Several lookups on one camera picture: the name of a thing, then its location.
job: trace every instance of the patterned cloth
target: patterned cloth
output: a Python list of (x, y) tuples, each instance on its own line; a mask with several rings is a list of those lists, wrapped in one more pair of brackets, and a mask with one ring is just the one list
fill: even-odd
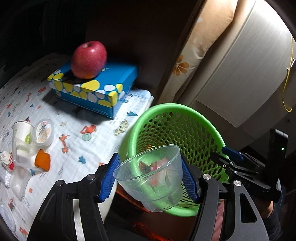
[[(53, 184), (80, 181), (94, 173), (99, 165), (109, 162), (117, 152), (126, 130), (150, 106), (153, 97), (148, 91), (134, 90), (124, 100), (114, 120), (82, 109), (54, 97), (46, 77), (69, 60), (67, 56), (49, 54), (21, 70), (0, 89), (0, 152), (11, 151), (13, 124), (19, 120), (35, 125), (51, 119), (54, 141), (47, 151), (51, 156), (48, 172), (31, 171), (25, 196), (18, 200), (10, 188), (0, 183), (0, 201), (12, 211), (16, 224), (15, 236), (26, 240), (33, 220)], [(116, 191), (99, 204), (104, 220)], [(84, 240), (78, 202), (74, 202), (78, 240)]]

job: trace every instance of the cardboard box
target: cardboard box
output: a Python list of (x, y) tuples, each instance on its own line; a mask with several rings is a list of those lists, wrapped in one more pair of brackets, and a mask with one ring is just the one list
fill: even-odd
[(73, 75), (69, 62), (47, 80), (57, 97), (113, 119), (137, 76), (135, 65), (107, 62), (98, 76), (82, 80)]

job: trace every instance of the metal screw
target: metal screw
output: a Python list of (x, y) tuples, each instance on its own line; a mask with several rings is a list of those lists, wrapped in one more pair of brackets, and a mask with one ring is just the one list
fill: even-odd
[(209, 174), (202, 175), (203, 179), (210, 180), (211, 176)]
[(89, 174), (89, 175), (87, 175), (86, 178), (91, 181), (91, 180), (95, 179), (95, 177), (96, 176), (94, 174)]
[(238, 186), (238, 187), (242, 185), (242, 183), (239, 180), (235, 180), (233, 183), (235, 186)]
[(56, 185), (59, 187), (59, 186), (61, 186), (61, 185), (63, 185), (63, 181), (62, 180), (57, 180), (56, 181)]

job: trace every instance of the clear plastic cup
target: clear plastic cup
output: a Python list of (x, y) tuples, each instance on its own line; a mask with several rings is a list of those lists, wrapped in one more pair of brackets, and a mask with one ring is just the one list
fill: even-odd
[(168, 210), (183, 195), (180, 148), (165, 145), (142, 152), (121, 163), (113, 176), (147, 210)]

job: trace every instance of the red apple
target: red apple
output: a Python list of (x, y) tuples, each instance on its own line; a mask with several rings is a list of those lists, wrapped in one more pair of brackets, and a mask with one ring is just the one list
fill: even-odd
[(107, 61), (107, 50), (98, 41), (90, 41), (80, 45), (71, 59), (72, 73), (80, 79), (96, 77)]

